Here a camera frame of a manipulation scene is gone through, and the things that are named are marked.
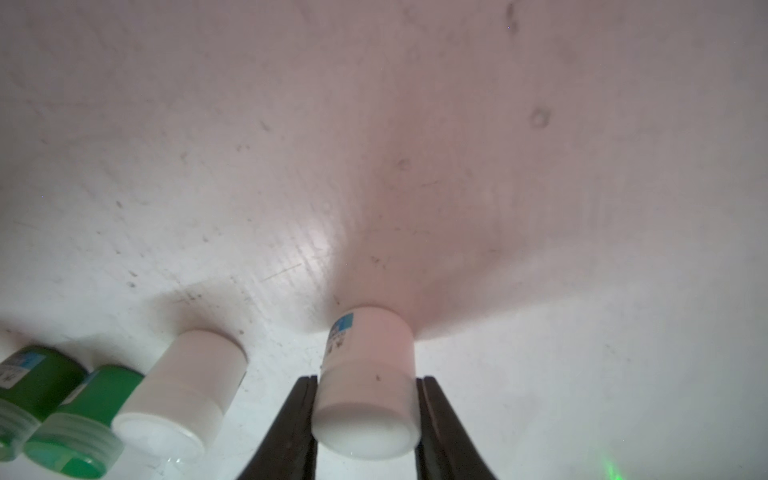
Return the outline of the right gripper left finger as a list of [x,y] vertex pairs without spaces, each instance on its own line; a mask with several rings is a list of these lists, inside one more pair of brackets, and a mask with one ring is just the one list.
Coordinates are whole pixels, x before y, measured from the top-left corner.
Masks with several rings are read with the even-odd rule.
[[296,380],[238,480],[313,480],[317,441],[311,431],[316,376]]

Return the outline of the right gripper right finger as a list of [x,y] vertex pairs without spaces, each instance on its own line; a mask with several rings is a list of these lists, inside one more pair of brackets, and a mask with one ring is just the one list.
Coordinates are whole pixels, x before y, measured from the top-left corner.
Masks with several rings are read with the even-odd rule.
[[435,377],[416,380],[421,440],[415,449],[419,480],[496,480]]

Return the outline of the white paint can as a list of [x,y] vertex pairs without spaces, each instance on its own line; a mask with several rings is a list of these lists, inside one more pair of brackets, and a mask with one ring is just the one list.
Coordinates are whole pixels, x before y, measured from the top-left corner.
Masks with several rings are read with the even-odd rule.
[[207,330],[179,335],[111,421],[125,444],[192,461],[212,447],[247,369],[244,351]]
[[390,460],[415,449],[421,438],[415,339],[401,316],[362,306],[333,323],[311,430],[319,444],[353,459]]

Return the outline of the green paint can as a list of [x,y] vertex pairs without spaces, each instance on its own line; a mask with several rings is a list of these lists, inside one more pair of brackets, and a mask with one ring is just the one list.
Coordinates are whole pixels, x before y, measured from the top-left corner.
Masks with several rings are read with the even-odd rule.
[[23,445],[33,463],[74,479],[101,479],[124,450],[111,424],[144,376],[118,365],[90,373]]
[[23,445],[86,378],[79,362],[58,350],[26,346],[1,362],[1,460]]

